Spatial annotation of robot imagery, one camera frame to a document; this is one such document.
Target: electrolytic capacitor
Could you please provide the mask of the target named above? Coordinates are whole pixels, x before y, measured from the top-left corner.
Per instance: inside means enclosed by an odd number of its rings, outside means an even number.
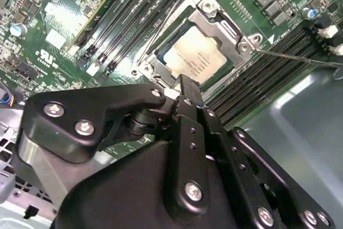
[[[308,20],[312,20],[316,18],[317,11],[314,9],[304,8],[301,12],[301,15]]]
[[[10,33],[14,37],[25,36],[27,33],[27,27],[24,24],[13,24],[10,27]]]

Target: screw hole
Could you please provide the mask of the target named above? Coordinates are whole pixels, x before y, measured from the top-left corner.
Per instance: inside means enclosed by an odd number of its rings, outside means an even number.
[[[247,170],[246,166],[244,166],[243,164],[240,164],[240,169],[241,169],[242,171],[246,171],[246,170]]]
[[[197,149],[197,145],[195,143],[191,143],[189,145],[189,147],[192,149],[192,150],[196,150]]]

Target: metal mounting screw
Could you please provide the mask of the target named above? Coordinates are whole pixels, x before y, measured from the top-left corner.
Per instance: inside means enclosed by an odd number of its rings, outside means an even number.
[[[214,4],[210,2],[204,2],[202,4],[202,9],[205,13],[212,13],[214,11]]]
[[[310,222],[313,225],[317,225],[317,219],[310,211],[305,210],[304,214],[308,222]]]
[[[94,133],[94,126],[88,121],[79,121],[75,124],[75,131],[83,136],[89,136]]]
[[[242,137],[242,138],[245,138],[245,135],[244,133],[241,131],[241,130],[237,130],[237,134]]]
[[[158,90],[151,90],[151,93],[156,96],[156,97],[160,97],[161,93]]]
[[[209,110],[207,110],[207,112],[210,116],[215,116],[215,113],[212,110],[209,109]]]
[[[317,215],[325,225],[330,226],[329,220],[326,218],[326,216],[323,213],[318,212]]]
[[[186,183],[184,189],[187,196],[193,201],[200,201],[203,197],[202,190],[193,182]]]
[[[20,191],[16,191],[15,193],[13,193],[13,196],[18,198],[21,195]]]
[[[273,226],[274,224],[274,219],[272,217],[272,215],[269,213],[268,210],[266,210],[263,207],[260,207],[257,209],[258,215],[260,217],[260,219],[262,220],[262,222],[267,225],[267,226]]]
[[[61,117],[64,114],[64,108],[55,103],[47,104],[43,110],[44,113],[51,117]]]
[[[238,49],[240,50],[240,52],[246,52],[248,50],[248,44],[246,42],[242,42]]]
[[[190,99],[184,99],[183,100],[188,106],[191,106],[192,105],[192,101]]]

